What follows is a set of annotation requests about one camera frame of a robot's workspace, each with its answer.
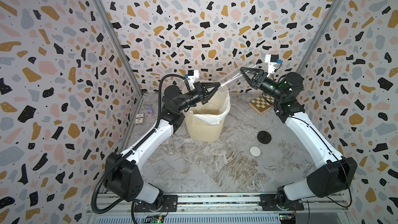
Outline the white jar lid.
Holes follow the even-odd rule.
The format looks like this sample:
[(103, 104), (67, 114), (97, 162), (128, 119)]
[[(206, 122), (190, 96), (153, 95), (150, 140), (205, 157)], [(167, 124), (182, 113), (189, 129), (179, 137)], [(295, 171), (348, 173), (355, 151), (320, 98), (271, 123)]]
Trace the white jar lid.
[(257, 146), (251, 146), (249, 152), (253, 157), (259, 157), (261, 155), (261, 150)]

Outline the cream ribbed trash bin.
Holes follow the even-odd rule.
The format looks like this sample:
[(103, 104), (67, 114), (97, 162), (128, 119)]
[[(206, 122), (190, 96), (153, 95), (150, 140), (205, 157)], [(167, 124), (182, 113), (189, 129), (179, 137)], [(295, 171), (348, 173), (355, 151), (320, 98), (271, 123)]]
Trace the cream ribbed trash bin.
[(184, 119), (190, 138), (198, 142), (217, 141), (221, 136), (224, 121), (222, 121), (219, 125), (209, 125), (204, 124), (203, 122), (199, 123), (199, 121), (195, 121), (191, 118), (185, 117)]

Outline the white lid tea jar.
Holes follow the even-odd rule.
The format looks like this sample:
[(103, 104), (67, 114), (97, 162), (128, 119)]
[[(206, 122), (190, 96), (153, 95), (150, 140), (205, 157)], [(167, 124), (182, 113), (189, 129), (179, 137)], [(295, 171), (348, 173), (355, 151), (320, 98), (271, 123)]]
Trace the white lid tea jar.
[(176, 153), (176, 148), (175, 148), (175, 145), (174, 145), (173, 142), (167, 142), (167, 143), (165, 144), (165, 152), (166, 152), (168, 155), (173, 155), (173, 154)]

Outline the clear plastic jar lid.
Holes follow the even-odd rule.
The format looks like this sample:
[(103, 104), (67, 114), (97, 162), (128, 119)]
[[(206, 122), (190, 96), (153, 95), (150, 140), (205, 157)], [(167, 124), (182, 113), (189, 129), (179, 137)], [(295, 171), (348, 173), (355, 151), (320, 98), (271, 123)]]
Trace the clear plastic jar lid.
[(248, 134), (248, 135), (246, 136), (246, 139), (247, 139), (247, 141), (249, 141), (249, 142), (255, 142), (255, 141), (256, 141), (256, 136), (253, 135), (253, 134)]

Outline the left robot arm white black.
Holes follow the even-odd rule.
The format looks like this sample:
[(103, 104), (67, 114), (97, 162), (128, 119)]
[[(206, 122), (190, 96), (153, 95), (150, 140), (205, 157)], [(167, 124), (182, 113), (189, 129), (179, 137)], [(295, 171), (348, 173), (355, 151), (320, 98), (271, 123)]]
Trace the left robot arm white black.
[(158, 209), (163, 191), (144, 182), (140, 170), (153, 152), (182, 125), (184, 112), (198, 104), (206, 104), (220, 89), (220, 83), (195, 82), (193, 89), (182, 93), (177, 86), (168, 86), (162, 96), (157, 123), (135, 144), (120, 154), (106, 159), (105, 177), (100, 185), (126, 202), (141, 201)]

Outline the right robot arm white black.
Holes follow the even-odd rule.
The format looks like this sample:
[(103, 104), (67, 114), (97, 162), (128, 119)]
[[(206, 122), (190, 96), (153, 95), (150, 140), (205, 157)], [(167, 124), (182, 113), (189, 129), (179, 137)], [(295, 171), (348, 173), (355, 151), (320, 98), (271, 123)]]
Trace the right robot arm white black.
[(302, 198), (324, 198), (348, 190), (358, 167), (357, 162), (335, 149), (318, 131), (296, 97), (303, 91), (303, 77), (290, 72), (274, 81), (259, 68), (241, 67), (240, 73), (254, 88), (273, 98), (274, 112), (299, 138), (313, 159), (315, 171), (305, 179), (278, 187), (276, 205), (288, 208)]

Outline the black jar lid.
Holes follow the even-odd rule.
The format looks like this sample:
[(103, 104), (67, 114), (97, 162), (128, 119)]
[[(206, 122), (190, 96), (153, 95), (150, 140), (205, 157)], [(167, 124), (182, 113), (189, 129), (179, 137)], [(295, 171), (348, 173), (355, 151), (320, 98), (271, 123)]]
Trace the black jar lid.
[(266, 131), (260, 131), (257, 134), (257, 140), (261, 144), (269, 144), (271, 142), (271, 140), (272, 140), (272, 136)]

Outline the wooden chessboard box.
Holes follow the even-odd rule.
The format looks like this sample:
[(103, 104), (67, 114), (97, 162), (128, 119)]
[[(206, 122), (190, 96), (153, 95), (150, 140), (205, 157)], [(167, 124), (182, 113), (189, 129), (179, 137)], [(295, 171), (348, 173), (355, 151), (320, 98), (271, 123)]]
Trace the wooden chessboard box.
[(259, 115), (273, 108), (274, 99), (268, 95), (257, 97), (249, 102), (249, 106)]

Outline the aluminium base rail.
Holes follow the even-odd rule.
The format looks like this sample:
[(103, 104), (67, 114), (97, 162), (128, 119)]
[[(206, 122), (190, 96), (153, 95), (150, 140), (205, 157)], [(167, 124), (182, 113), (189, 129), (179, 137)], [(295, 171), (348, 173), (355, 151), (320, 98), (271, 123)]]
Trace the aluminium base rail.
[(283, 210), (270, 192), (171, 193), (157, 211), (143, 203), (121, 202), (101, 215), (88, 211), (89, 224), (353, 224), (343, 198), (295, 201)]

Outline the small card box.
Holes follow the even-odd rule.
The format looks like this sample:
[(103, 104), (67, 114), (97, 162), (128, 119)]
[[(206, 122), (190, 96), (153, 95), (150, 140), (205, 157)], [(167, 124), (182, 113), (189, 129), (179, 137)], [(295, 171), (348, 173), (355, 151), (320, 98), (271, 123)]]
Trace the small card box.
[(134, 124), (135, 125), (141, 125), (145, 123), (145, 114), (143, 113), (139, 113), (135, 115), (135, 120), (134, 120)]

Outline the white plastic bin liner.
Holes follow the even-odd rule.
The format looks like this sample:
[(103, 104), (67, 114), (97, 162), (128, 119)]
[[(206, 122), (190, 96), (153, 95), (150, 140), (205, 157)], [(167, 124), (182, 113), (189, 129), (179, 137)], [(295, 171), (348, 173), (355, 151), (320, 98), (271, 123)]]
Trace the white plastic bin liner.
[(230, 109), (229, 91), (226, 87), (221, 87), (207, 103), (198, 103), (196, 107), (190, 108), (183, 114), (186, 118), (194, 119), (199, 123), (219, 125), (225, 120)]

